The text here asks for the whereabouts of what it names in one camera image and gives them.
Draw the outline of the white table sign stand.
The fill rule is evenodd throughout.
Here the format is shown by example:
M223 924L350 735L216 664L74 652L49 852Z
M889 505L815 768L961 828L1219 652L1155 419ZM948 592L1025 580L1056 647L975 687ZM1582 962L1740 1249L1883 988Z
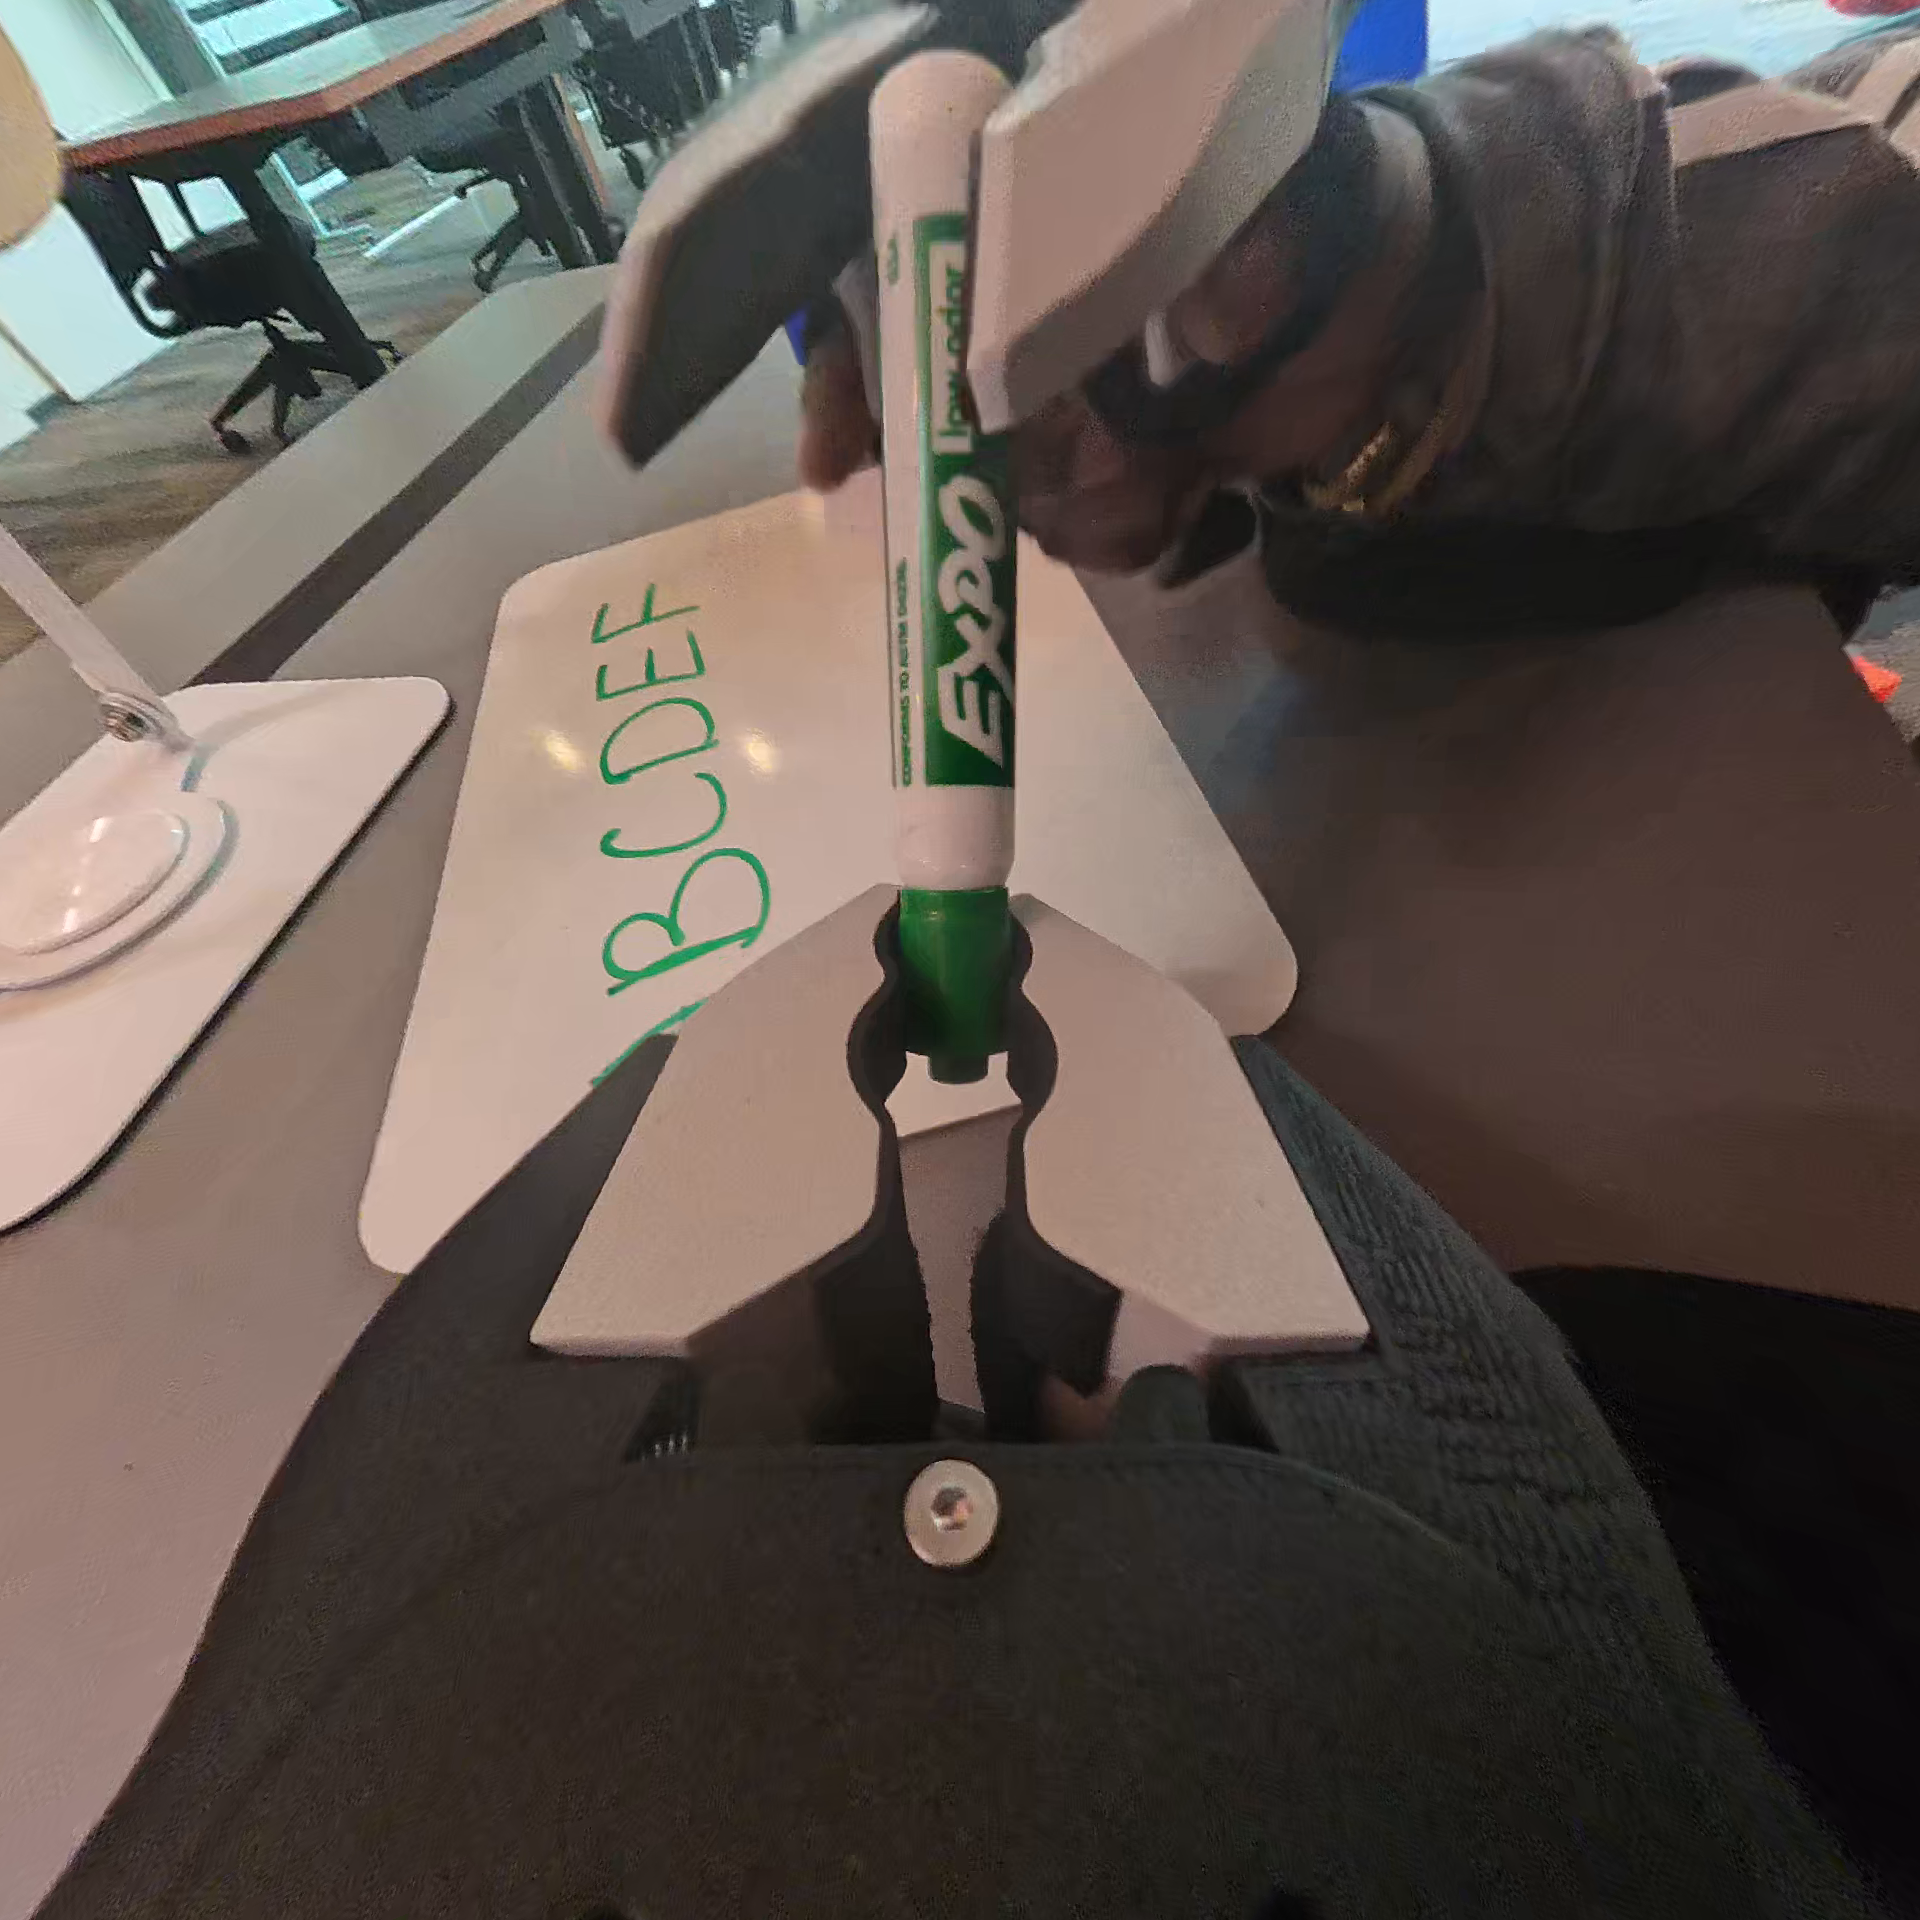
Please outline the white table sign stand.
M3 1227L81 1187L448 720L432 679L166 697L3 534L100 739L3 835Z

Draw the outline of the wooden office desk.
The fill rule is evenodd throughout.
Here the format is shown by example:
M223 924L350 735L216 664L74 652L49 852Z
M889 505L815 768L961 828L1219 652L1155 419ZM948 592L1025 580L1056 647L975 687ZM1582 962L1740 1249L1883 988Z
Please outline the wooden office desk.
M60 142L72 176L155 184L257 175L298 137L361 128L385 170L466 137L491 112L576 66L574 6L432 6L280 56L235 78Z

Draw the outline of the person's right forearm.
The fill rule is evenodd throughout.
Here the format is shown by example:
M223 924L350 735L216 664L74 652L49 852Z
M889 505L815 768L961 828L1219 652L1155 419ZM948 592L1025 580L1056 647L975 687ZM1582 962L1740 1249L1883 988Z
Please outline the person's right forearm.
M1494 395L1377 552L1392 594L1355 624L1282 609L1471 641L1806 586L1850 634L1916 591L1916 18L1780 78L1646 66L1612 31L1430 78L1473 170Z

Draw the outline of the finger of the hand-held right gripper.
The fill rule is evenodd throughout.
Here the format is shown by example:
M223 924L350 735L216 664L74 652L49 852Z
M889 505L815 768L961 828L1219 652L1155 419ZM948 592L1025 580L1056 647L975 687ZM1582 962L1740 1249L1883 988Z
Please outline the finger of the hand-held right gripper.
M602 328L602 427L648 467L874 241L868 110L903 59L1010 70L1010 7L863 6L712 110L642 193Z
M1007 433L1136 345L1305 156L1355 7L1089 2L976 144L968 383Z

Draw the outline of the black office chair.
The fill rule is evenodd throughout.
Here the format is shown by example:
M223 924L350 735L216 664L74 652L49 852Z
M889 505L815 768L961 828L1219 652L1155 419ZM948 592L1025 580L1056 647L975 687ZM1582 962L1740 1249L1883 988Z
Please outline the black office chair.
M211 415L209 430L231 456L251 444L234 422L273 399L273 434L289 446L298 401L321 399L321 377L348 377L348 352L324 331L311 292L287 292L268 247L248 225L192 230L170 247L138 185L124 176L63 170L63 206L83 230L130 319L163 344L211 330L259 330L255 369Z

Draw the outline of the white whiteboard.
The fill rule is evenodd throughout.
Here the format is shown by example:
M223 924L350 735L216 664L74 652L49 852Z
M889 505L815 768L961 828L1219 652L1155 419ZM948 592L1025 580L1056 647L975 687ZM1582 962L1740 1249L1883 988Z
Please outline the white whiteboard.
M1298 960L1087 591L1020 554L1020 894L1232 1035ZM500 599L359 1236L412 1273L638 1044L896 879L880 481L552 562Z

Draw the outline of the green whiteboard marker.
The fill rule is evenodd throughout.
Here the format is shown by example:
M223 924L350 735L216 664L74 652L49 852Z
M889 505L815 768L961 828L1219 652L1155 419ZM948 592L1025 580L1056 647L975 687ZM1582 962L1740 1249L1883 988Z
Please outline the green whiteboard marker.
M872 97L887 752L905 892L1007 887L1018 828L1018 513L969 390L976 137L1009 84L962 54Z

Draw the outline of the person's right hand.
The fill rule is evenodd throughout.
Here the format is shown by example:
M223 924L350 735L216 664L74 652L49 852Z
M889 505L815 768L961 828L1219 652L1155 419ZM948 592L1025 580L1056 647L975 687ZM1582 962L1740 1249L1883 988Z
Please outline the person's right hand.
M1182 586L1259 519L1276 602L1361 622L1494 395L1498 299L1438 78L1332 99L1308 156L1144 339L1015 427L1022 530Z

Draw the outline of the green marker cap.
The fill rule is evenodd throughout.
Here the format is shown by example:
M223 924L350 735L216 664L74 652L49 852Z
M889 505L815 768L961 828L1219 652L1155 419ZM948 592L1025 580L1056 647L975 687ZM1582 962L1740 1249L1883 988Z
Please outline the green marker cap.
M896 906L903 1048L937 1086L971 1086L1007 1052L1015 984L1015 912L1007 884L903 887Z

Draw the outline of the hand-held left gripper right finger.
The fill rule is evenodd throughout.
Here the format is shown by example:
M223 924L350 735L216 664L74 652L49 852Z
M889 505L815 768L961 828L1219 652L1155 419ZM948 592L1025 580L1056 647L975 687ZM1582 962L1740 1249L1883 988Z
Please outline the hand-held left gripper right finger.
M987 1422L1046 1382L1096 1402L1140 1372L1350 1358L1367 1318L1230 1034L1070 916L1022 916L1009 1007L1020 1103L976 1252Z

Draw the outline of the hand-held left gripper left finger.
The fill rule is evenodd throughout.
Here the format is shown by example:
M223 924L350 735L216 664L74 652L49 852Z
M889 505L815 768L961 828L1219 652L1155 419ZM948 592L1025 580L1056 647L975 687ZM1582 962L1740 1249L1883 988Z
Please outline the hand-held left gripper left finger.
M896 912L834 911L684 1027L543 1308L543 1352L664 1361L697 1431L928 1431L896 1126Z

